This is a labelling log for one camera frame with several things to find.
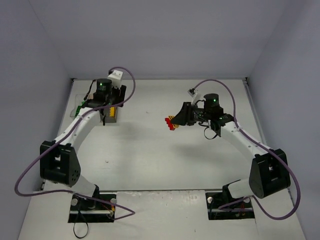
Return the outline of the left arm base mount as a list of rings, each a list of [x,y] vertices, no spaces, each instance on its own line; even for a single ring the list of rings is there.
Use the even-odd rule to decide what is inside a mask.
[[[96,200],[72,195],[68,223],[113,223],[116,207]]]

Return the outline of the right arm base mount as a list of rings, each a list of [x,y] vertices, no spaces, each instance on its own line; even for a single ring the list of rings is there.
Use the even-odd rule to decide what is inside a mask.
[[[205,192],[209,221],[254,219],[255,213],[249,197],[232,198],[224,187]]]

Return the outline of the yellow long lego brick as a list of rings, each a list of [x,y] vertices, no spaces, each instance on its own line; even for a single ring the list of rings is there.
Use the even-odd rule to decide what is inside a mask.
[[[117,107],[111,107],[109,109],[109,117],[110,118],[115,118],[117,114]]]

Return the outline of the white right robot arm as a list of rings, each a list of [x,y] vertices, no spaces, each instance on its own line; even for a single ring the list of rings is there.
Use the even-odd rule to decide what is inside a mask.
[[[171,129],[178,126],[193,126],[207,123],[208,128],[236,148],[250,164],[249,176],[223,187],[232,199],[255,196],[263,199],[291,185],[290,173],[285,168],[287,156],[281,149],[273,150],[260,144],[253,137],[245,137],[242,128],[236,125],[231,114],[220,106],[216,93],[206,94],[203,107],[196,101],[184,102],[175,116],[167,119]]]

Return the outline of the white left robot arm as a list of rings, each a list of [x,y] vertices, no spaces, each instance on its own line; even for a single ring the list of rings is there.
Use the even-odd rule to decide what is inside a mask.
[[[81,105],[68,128],[53,141],[44,141],[40,146],[40,153],[60,142],[48,154],[40,159],[40,177],[55,184],[62,184],[74,193],[87,197],[99,198],[99,187],[89,182],[81,174],[81,166],[77,157],[78,150],[91,132],[100,122],[104,122],[110,109],[109,105],[119,104],[125,99],[126,86],[121,79],[99,78],[93,97],[86,99]]]

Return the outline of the red curved lego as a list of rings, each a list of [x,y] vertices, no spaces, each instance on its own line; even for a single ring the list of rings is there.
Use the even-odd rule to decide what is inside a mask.
[[[176,129],[175,125],[171,123],[171,119],[169,117],[166,117],[164,120],[170,131],[174,131]]]

